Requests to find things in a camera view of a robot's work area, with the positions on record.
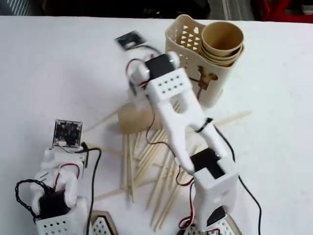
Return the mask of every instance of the red object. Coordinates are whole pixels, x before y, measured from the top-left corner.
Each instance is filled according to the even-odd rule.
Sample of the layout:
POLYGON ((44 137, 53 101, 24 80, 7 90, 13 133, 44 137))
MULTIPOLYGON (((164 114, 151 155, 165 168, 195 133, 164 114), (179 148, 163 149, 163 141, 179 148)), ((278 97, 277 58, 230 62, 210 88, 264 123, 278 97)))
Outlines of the red object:
POLYGON ((276 0, 270 4, 267 0, 258 0, 258 5, 261 8, 263 21, 276 22, 295 22, 295 23, 313 23, 312 15, 287 15, 286 9, 291 0, 276 0))

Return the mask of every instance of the beige plastic basket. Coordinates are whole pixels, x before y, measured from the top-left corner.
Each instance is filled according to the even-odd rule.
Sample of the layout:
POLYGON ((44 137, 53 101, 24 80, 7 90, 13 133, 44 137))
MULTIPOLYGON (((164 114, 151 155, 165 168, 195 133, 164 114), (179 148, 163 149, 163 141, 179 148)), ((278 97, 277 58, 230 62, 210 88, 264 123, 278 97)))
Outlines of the beige plastic basket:
POLYGON ((236 61, 229 67, 222 67, 201 56, 201 32, 204 27, 188 15, 178 16, 165 31, 165 50, 179 55, 180 66, 185 68, 189 77, 204 81, 193 82, 194 92, 203 106, 212 107, 221 96, 236 61))

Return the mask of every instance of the white table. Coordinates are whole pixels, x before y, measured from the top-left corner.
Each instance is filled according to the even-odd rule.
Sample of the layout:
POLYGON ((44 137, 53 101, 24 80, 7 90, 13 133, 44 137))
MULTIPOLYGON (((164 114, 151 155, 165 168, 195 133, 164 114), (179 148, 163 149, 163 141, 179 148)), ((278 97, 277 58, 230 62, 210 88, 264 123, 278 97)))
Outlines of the white table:
MULTIPOLYGON (((127 99, 125 61, 113 39, 137 29, 164 49, 164 30, 171 22, 0 17, 1 234, 36 234, 31 215, 15 201, 14 187, 39 169, 44 149, 51 144, 54 120, 81 120, 87 128, 127 99)), ((262 205, 263 234, 310 234, 313 25, 235 24, 245 34, 246 51, 220 101, 207 113, 222 119, 243 110, 253 112, 221 130, 235 149, 242 178, 262 205)), ((121 135, 110 122, 83 139, 120 149, 121 135)), ((82 190, 88 196, 91 172, 89 167, 82 190)), ((119 186, 120 158, 105 153, 95 195, 119 186)), ((122 235, 152 234, 151 211, 145 211, 151 187, 137 191, 135 204, 121 194, 94 207, 109 211, 122 235)), ((21 195, 30 201, 29 188, 23 187, 21 195)), ((157 234, 177 232, 177 222, 188 213, 187 197, 187 189, 182 190, 157 234)), ((257 233, 257 207, 240 185, 232 216, 243 234, 257 233)))

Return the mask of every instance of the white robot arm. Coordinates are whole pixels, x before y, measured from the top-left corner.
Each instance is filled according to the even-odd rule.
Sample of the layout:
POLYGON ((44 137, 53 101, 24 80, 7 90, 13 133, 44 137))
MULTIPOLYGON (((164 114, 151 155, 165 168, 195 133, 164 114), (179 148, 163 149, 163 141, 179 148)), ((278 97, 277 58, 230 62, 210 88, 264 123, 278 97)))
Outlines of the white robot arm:
POLYGON ((148 81, 147 96, 161 115, 176 160, 194 176, 197 227, 202 231, 209 230, 216 222, 215 214, 220 210, 231 212, 236 200, 239 174, 234 162, 226 157, 222 138, 211 119, 205 116, 185 70, 179 69, 176 53, 169 52, 139 64, 133 79, 138 84, 148 81), (170 102, 173 97, 180 103, 180 113, 176 113, 170 102), (186 127, 198 132, 209 148, 190 157, 185 147, 186 127))

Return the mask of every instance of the black sensor chip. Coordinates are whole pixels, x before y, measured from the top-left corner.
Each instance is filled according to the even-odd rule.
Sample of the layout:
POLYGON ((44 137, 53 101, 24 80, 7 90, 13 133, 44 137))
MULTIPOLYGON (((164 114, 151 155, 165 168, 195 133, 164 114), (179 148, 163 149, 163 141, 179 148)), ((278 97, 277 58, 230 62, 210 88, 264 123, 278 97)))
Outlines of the black sensor chip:
POLYGON ((55 120, 53 146, 79 147, 83 123, 80 121, 55 120))

